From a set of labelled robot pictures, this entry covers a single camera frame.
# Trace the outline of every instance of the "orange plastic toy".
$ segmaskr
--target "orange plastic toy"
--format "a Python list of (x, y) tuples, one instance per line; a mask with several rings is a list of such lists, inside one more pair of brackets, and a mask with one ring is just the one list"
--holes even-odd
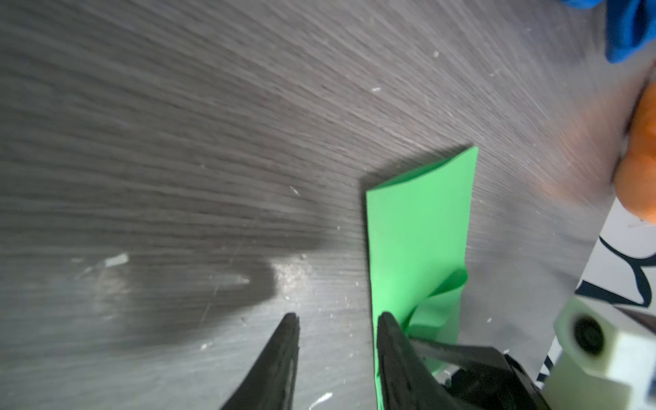
[(615, 191), (624, 208), (656, 224), (656, 82), (640, 99), (628, 151), (615, 174)]

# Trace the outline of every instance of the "green paper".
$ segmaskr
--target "green paper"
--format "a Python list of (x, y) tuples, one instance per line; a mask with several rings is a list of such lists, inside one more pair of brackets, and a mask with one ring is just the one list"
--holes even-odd
[[(478, 148), (419, 167), (367, 191), (374, 362), (378, 317), (391, 312), (414, 337), (456, 343), (467, 282), (464, 253)], [(426, 362), (434, 373), (437, 361)]]

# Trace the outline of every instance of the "gray tabletop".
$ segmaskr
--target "gray tabletop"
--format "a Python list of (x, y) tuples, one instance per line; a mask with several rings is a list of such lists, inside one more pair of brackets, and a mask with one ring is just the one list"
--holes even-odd
[(555, 0), (0, 8), (5, 410), (217, 409), (288, 311), (295, 408), (374, 408), (363, 192), (469, 144), (461, 341), (536, 375), (656, 55)]

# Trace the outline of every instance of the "round black hole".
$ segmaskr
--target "round black hole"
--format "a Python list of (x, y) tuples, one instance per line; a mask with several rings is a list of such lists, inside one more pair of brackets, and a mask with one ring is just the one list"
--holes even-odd
[(604, 349), (604, 332), (590, 316), (583, 316), (574, 323), (574, 339), (584, 352), (597, 356)]

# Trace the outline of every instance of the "white debris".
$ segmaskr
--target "white debris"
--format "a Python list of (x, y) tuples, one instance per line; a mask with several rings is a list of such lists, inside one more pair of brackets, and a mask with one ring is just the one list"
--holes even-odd
[(317, 404), (321, 404), (321, 403), (325, 402), (326, 400), (328, 400), (331, 397), (333, 397), (333, 392), (328, 392), (328, 393), (324, 394), (323, 396), (318, 398), (314, 403), (310, 404), (310, 407), (308, 408), (308, 410), (312, 410), (314, 407), (316, 407)]
[(104, 261), (105, 268), (111, 268), (112, 266), (118, 266), (122, 264), (126, 264), (130, 261), (130, 257), (127, 256), (127, 253), (121, 253), (119, 255), (113, 256), (111, 258), (107, 258)]

